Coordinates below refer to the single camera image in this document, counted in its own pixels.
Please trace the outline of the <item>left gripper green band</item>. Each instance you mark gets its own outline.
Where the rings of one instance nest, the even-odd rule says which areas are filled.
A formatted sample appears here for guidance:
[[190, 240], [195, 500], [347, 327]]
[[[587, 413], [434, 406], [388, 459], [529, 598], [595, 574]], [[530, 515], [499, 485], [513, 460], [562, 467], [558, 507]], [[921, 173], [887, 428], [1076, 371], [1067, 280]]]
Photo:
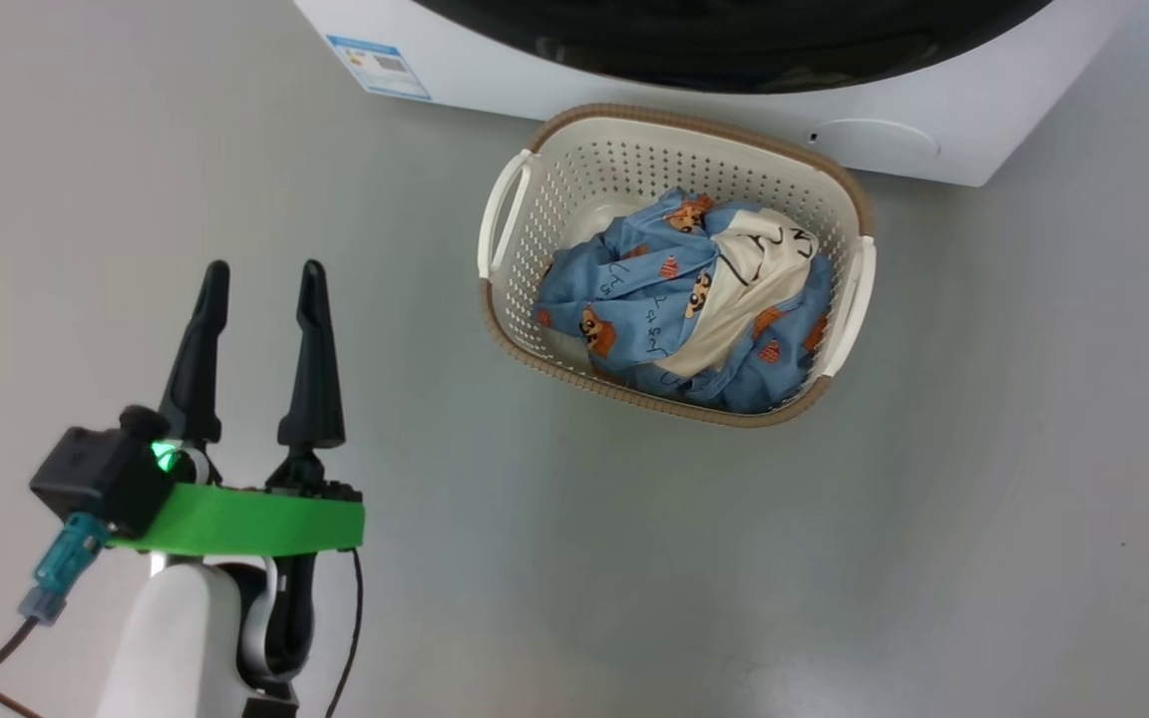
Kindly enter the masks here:
[[[211, 262], [157, 409], [172, 440], [219, 442], [215, 397], [228, 299], [228, 262]], [[302, 265], [296, 324], [301, 340], [295, 381], [277, 442], [292, 450], [334, 449], [346, 441], [345, 412], [327, 273], [318, 260]], [[365, 519], [358, 501], [178, 482], [144, 536], [113, 538], [111, 546], [178, 557], [292, 557], [363, 545]]]

